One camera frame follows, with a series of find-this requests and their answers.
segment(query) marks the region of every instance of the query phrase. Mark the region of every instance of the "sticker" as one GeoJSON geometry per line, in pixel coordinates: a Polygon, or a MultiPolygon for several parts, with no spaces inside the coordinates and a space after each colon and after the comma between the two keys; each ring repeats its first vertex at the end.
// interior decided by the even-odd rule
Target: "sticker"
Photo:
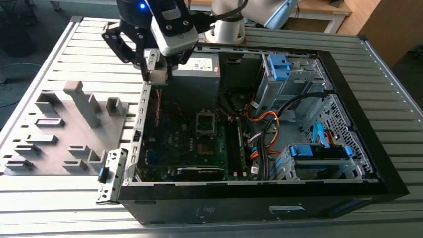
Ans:
{"type": "Polygon", "coordinates": [[[251,103],[250,103],[250,104],[251,104],[251,106],[252,106],[252,107],[255,107],[255,108],[258,108],[258,107],[259,107],[259,104],[258,104],[255,101],[251,101],[251,103]]]}
{"type": "Polygon", "coordinates": [[[211,58],[190,58],[186,65],[179,65],[179,70],[212,71],[211,58]]]}
{"type": "Polygon", "coordinates": [[[302,206],[271,206],[270,207],[270,212],[273,214],[275,211],[297,211],[297,210],[306,211],[306,209],[302,206]]]}
{"type": "Polygon", "coordinates": [[[206,42],[204,33],[200,33],[200,34],[199,34],[199,42],[206,42]]]}
{"type": "Polygon", "coordinates": [[[162,14],[163,14],[164,19],[168,21],[180,18],[180,10],[176,8],[172,10],[162,12],[162,14]]]}
{"type": "Polygon", "coordinates": [[[196,218],[206,218],[210,217],[210,215],[212,215],[216,212],[216,208],[215,207],[199,207],[196,209],[196,218]]]}
{"type": "Polygon", "coordinates": [[[251,173],[252,174],[259,174],[259,168],[255,166],[251,166],[251,173]]]}

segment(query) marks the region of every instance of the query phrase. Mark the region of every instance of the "metal bracket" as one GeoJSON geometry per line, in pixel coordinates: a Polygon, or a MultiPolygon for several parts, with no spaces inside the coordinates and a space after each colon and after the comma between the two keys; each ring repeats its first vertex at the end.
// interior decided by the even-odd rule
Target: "metal bracket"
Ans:
{"type": "Polygon", "coordinates": [[[130,25],[126,21],[104,26],[102,37],[123,63],[132,63],[142,71],[143,81],[148,81],[148,70],[144,59],[144,47],[148,30],[130,25]],[[120,33],[126,33],[136,44],[136,50],[126,43],[120,33]]]}
{"type": "Polygon", "coordinates": [[[98,191],[98,205],[119,204],[118,197],[124,177],[128,151],[116,149],[108,152],[104,167],[99,173],[100,188],[98,191]]]}

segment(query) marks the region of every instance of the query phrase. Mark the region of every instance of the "white cable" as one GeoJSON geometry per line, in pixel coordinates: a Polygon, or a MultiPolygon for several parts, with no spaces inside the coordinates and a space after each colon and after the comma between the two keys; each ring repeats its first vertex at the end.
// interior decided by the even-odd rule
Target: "white cable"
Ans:
{"type": "Polygon", "coordinates": [[[251,144],[251,142],[261,136],[262,132],[259,132],[258,134],[255,134],[248,140],[248,144],[251,144]]]}

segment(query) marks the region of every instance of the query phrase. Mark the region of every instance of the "aluminum table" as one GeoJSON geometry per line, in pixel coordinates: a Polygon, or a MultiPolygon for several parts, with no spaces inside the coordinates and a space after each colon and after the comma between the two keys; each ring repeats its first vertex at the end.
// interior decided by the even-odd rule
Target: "aluminum table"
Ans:
{"type": "MultiPolygon", "coordinates": [[[[116,96],[130,102],[120,143],[128,147],[143,82],[138,70],[120,62],[102,40],[108,21],[116,20],[72,18],[0,133],[0,150],[8,149],[14,135],[26,130],[20,126],[35,110],[38,93],[60,92],[66,80],[75,79],[83,81],[84,91],[99,100],[116,96]]],[[[96,176],[2,175],[0,237],[367,237],[375,232],[385,237],[418,236],[423,226],[423,113],[370,43],[357,36],[254,28],[247,30],[247,44],[333,52],[411,194],[334,220],[144,227],[123,206],[95,205],[96,176]]]]}

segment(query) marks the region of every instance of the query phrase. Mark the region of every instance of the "motherboard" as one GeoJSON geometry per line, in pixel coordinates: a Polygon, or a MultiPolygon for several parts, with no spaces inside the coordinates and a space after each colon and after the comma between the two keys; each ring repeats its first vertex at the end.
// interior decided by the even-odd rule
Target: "motherboard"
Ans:
{"type": "Polygon", "coordinates": [[[187,113],[163,106],[160,118],[143,138],[139,159],[143,181],[246,181],[244,136],[247,122],[211,110],[187,113]]]}

